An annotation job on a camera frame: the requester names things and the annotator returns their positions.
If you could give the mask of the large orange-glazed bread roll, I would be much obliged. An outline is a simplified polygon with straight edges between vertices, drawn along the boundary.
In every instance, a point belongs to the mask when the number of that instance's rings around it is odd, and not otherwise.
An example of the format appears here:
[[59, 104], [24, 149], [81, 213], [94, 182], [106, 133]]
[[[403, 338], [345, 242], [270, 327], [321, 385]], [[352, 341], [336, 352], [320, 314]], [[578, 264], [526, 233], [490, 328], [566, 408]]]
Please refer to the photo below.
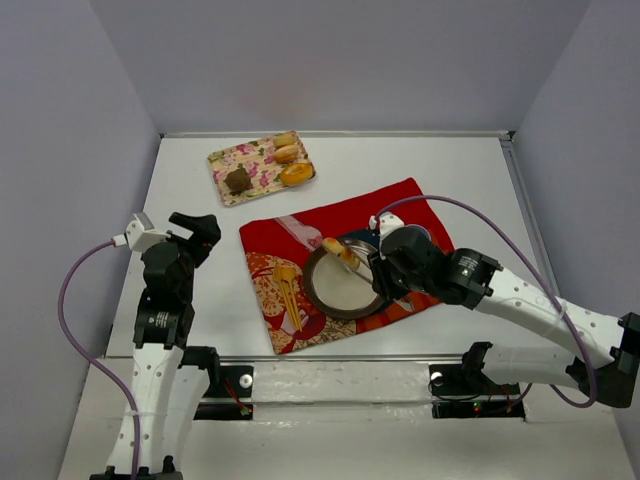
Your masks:
[[322, 246], [328, 253], [340, 260], [350, 270], [357, 270], [359, 268], [359, 257], [340, 240], [326, 237], [322, 241]]

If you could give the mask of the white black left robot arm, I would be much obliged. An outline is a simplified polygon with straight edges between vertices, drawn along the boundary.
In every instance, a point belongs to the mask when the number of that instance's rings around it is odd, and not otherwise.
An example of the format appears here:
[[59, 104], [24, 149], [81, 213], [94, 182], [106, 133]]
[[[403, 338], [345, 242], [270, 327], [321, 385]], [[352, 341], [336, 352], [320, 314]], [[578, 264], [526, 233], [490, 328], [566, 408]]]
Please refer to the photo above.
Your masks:
[[139, 213], [114, 241], [141, 255], [145, 287], [133, 330], [128, 406], [102, 473], [104, 479], [179, 479], [180, 459], [197, 407], [220, 376], [213, 347], [191, 346], [196, 269], [221, 238], [215, 216], [174, 212], [183, 238]]

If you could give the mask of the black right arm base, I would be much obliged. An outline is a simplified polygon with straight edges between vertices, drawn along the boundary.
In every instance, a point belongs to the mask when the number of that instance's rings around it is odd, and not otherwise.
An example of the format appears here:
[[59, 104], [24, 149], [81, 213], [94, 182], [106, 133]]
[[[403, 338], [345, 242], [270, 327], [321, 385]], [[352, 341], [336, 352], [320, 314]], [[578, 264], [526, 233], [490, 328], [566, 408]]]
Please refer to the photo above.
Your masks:
[[483, 374], [462, 369], [460, 364], [436, 364], [428, 384], [434, 419], [525, 419], [518, 384], [496, 384]]

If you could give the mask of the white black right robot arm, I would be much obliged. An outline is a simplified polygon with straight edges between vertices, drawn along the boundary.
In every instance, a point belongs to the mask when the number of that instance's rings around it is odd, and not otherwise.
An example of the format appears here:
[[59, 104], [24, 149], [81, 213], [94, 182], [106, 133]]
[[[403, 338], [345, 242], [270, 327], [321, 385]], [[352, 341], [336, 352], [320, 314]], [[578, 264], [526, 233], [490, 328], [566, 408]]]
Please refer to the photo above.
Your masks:
[[382, 224], [368, 263], [374, 291], [387, 300], [427, 294], [509, 321], [552, 344], [531, 349], [475, 342], [462, 357], [466, 374], [495, 384], [564, 386], [609, 407], [630, 407], [639, 373], [637, 314], [614, 317], [577, 306], [472, 249], [445, 253], [417, 225]]

